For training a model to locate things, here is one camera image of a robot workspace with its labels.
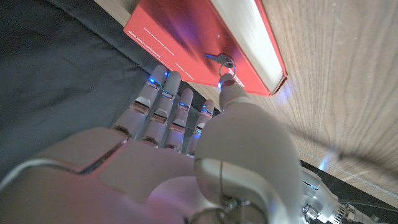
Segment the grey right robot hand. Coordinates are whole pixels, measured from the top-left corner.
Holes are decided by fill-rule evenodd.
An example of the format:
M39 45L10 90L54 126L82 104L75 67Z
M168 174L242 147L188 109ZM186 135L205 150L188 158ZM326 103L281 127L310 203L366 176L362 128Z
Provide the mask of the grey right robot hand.
M112 128L74 134L1 182L2 223L346 223L355 219L312 171L286 130L229 74L222 112L202 109L182 154L192 100L175 107L177 72L159 65ZM176 108L175 118L170 117Z

